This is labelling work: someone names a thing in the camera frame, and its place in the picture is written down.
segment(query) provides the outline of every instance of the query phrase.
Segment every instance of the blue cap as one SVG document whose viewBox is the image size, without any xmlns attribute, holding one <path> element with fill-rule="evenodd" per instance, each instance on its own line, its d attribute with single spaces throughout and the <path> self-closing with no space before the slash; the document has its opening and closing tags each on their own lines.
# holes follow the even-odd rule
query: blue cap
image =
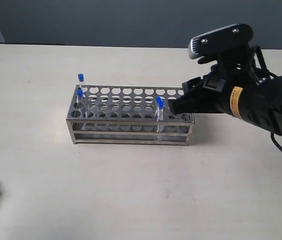
<svg viewBox="0 0 282 240">
<path fill-rule="evenodd" d="M 80 82 L 84 81 L 84 74 L 79 73 L 79 74 L 78 74 L 78 77 L 79 77 L 79 81 L 80 81 Z"/>
<path fill-rule="evenodd" d="M 77 90 L 77 96 L 78 96 L 79 98 L 82 98 L 82 97 L 83 97 L 83 90 L 82 90 L 82 89 L 78 89 L 78 90 Z"/>
<path fill-rule="evenodd" d="M 158 96 L 155 98 L 156 104 L 159 107 L 159 109 L 162 109 L 164 107 L 164 101 Z"/>
</svg>

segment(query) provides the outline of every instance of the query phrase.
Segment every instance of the yellow tape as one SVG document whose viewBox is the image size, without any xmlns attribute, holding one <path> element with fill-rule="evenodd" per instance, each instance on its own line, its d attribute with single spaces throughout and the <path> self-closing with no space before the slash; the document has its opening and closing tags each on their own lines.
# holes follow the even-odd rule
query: yellow tape
<svg viewBox="0 0 282 240">
<path fill-rule="evenodd" d="M 239 86 L 235 86 L 231 92 L 230 96 L 230 107 L 233 115 L 239 119 L 241 119 L 241 115 L 239 112 L 239 98 L 241 95 L 243 88 Z"/>
</svg>

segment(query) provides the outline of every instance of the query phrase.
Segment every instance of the white table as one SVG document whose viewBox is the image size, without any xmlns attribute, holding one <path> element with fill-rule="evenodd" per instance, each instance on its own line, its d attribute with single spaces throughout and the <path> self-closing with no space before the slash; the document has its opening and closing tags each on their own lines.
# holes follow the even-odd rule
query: white table
<svg viewBox="0 0 282 240">
<path fill-rule="evenodd" d="M 282 50 L 264 55 L 282 75 Z M 0 240 L 281 240 L 282 154 L 264 130 L 197 115 L 188 147 L 71 142 L 77 73 L 179 87 L 208 71 L 186 49 L 0 45 Z"/>
</svg>

